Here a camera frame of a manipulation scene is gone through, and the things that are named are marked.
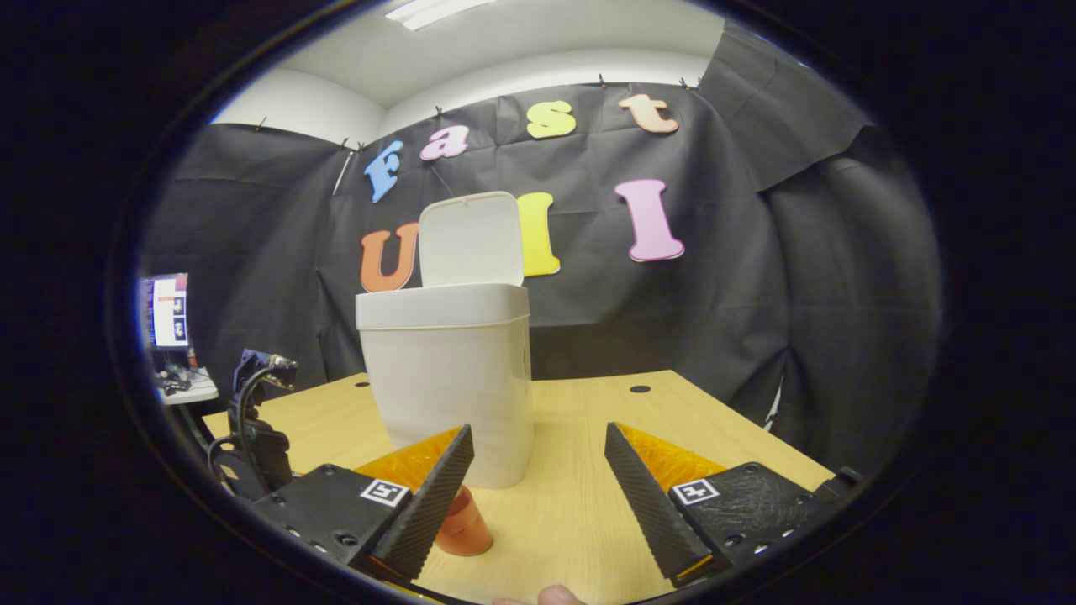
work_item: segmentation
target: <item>monitor screen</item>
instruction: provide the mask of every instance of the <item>monitor screen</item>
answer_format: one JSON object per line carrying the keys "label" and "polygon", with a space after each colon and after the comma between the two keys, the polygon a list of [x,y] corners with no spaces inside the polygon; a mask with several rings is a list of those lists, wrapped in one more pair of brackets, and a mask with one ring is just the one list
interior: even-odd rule
{"label": "monitor screen", "polygon": [[155,349],[186,349],[187,275],[153,276],[142,281],[146,304],[145,341]]}

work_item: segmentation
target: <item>white trash bin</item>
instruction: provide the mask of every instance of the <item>white trash bin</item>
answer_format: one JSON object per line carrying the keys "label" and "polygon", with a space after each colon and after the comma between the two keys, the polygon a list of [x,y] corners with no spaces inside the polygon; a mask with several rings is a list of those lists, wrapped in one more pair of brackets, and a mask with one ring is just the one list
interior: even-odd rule
{"label": "white trash bin", "polygon": [[464,482],[509,488],[534,444],[530,305],[515,198],[428,206],[419,217],[422,287],[359,294],[355,323],[393,448],[470,423]]}

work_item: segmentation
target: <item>pink letter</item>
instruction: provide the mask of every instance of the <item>pink letter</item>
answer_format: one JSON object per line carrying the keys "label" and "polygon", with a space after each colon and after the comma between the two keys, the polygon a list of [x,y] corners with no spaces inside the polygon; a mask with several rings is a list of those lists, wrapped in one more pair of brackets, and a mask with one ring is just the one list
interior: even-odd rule
{"label": "pink letter", "polygon": [[665,183],[657,179],[625,181],[613,191],[627,202],[635,228],[635,245],[627,255],[636,263],[666,261],[683,254],[683,242],[674,238],[662,206]]}
{"label": "pink letter", "polygon": [[449,126],[442,128],[429,138],[431,143],[426,145],[419,157],[429,160],[439,157],[455,157],[467,149],[467,132],[470,128],[466,126]]}

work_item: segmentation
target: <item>ceiling light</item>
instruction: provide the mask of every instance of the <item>ceiling light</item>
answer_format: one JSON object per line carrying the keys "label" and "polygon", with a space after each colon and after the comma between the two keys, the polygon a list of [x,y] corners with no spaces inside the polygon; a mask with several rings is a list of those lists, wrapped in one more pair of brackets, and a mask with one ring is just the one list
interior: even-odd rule
{"label": "ceiling light", "polygon": [[490,2],[493,0],[412,0],[385,13],[385,16],[400,22],[404,27],[414,31],[444,17]]}

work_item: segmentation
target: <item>foam letter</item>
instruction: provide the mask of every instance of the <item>foam letter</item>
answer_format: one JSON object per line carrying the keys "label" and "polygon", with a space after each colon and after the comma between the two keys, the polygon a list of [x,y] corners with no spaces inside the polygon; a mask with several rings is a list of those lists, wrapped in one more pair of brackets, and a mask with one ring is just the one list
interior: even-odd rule
{"label": "foam letter", "polygon": [[632,110],[632,117],[643,130],[651,132],[671,132],[680,127],[675,119],[665,119],[657,113],[659,109],[668,105],[665,101],[651,99],[647,95],[635,95],[618,103],[622,108]]}
{"label": "foam letter", "polygon": [[419,223],[400,225],[396,229],[400,238],[400,257],[393,275],[381,273],[381,252],[388,241],[388,231],[373,231],[363,237],[363,266],[359,280],[367,292],[399,290],[411,280],[414,270],[414,244],[419,241]]}
{"label": "foam letter", "polygon": [[627,253],[632,261],[665,261],[683,254],[683,242],[672,237],[668,219],[665,217],[665,207],[662,205],[665,183],[657,179],[639,179],[625,181],[613,187],[613,191],[624,198],[627,210],[632,213],[635,245]]}
{"label": "foam letter", "polygon": [[526,194],[515,200],[520,205],[520,228],[523,231],[523,275],[549,276],[561,270],[561,261],[553,256],[549,243],[549,207],[553,196]]}
{"label": "foam letter", "polygon": [[527,132],[535,139],[560,137],[576,129],[576,118],[569,112],[571,105],[564,101],[536,103],[527,110]]}
{"label": "foam letter", "polygon": [[396,155],[396,152],[401,149],[404,149],[401,141],[393,141],[363,171],[364,174],[370,178],[370,183],[373,184],[373,203],[377,203],[381,199],[381,196],[388,193],[388,189],[393,188],[393,185],[396,184],[396,177],[390,174],[390,172],[395,172],[400,167],[400,158]]}
{"label": "foam letter", "polygon": [[430,160],[439,157],[455,157],[467,149],[467,132],[470,128],[466,126],[449,126],[442,128],[429,138],[431,141],[423,147],[419,157]]}

